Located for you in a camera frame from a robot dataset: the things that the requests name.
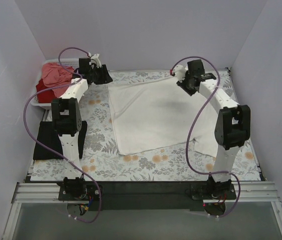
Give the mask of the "white t shirt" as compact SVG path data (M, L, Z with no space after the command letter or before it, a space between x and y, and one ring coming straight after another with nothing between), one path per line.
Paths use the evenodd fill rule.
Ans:
M214 129L218 114L211 105L190 127L206 98L189 96L174 77L108 86L112 127L118 151L132 155L195 140L194 150L215 157Z

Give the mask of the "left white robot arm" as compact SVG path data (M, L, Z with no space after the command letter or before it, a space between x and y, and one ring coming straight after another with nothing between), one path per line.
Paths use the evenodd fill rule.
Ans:
M99 54L80 58L79 68L72 74L71 86L59 98L51 103L53 128L59 137L62 155L66 157L65 177L82 177L79 155L79 132L83 123L79 110L79 101L91 84L103 85L113 82L107 66L102 64Z

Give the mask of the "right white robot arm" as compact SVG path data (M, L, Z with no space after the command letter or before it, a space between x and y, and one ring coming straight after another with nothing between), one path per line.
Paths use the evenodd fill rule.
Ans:
M192 131L201 113L207 105L211 105L218 114L214 129L218 144L214 170L207 173L209 182L207 194L218 199L225 193L223 184L229 183L233 164L239 149L250 138L251 109L248 105L240 105L220 88L220 74L206 73L203 63L205 58L189 56L187 66L179 62L170 69L170 75L177 78L177 85L188 95L201 94L206 98L196 114L190 127Z

